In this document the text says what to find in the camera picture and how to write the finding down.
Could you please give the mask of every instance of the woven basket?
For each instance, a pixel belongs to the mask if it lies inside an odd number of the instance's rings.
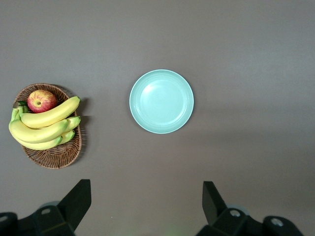
[[[63,89],[56,85],[39,83],[29,85],[22,89],[16,96],[13,106],[17,101],[27,101],[28,96],[33,91],[38,89],[47,90],[54,94],[57,98],[58,105],[70,98]],[[70,117],[76,115],[77,113],[74,111]],[[61,144],[47,150],[33,150],[22,146],[23,151],[30,160],[35,162],[37,165],[48,169],[60,169],[69,166],[78,158],[82,148],[82,135],[80,126],[77,126],[74,131],[75,135],[73,139],[65,144]]]

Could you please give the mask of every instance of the plate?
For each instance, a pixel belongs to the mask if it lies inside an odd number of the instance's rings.
[[[193,93],[188,82],[170,70],[153,70],[134,84],[129,99],[136,122],[145,130],[166,134],[180,129],[193,110]]]

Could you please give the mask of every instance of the wicker basket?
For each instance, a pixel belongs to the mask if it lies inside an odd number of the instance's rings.
[[[25,87],[18,93],[14,100],[13,106],[17,101],[27,101],[28,96],[33,91],[38,89],[47,90],[53,93],[57,98],[58,105],[70,98],[63,89],[56,85],[45,83],[32,84]],[[76,115],[77,113],[75,111],[70,115],[70,117]],[[74,131],[75,136],[73,139],[65,144],[61,144],[47,150],[33,150],[22,146],[23,151],[30,160],[35,162],[37,165],[46,167],[48,169],[60,169],[62,167],[69,166],[78,158],[82,148],[82,135],[80,126],[77,126]]]

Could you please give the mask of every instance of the red apple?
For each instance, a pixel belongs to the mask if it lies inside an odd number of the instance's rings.
[[[28,107],[34,113],[48,111],[57,106],[57,98],[47,90],[36,90],[28,97]]]

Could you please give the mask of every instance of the teal plate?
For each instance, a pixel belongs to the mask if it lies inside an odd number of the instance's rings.
[[[133,118],[144,129],[167,134],[181,128],[193,110],[188,82],[170,70],[153,70],[134,84],[129,99]]]

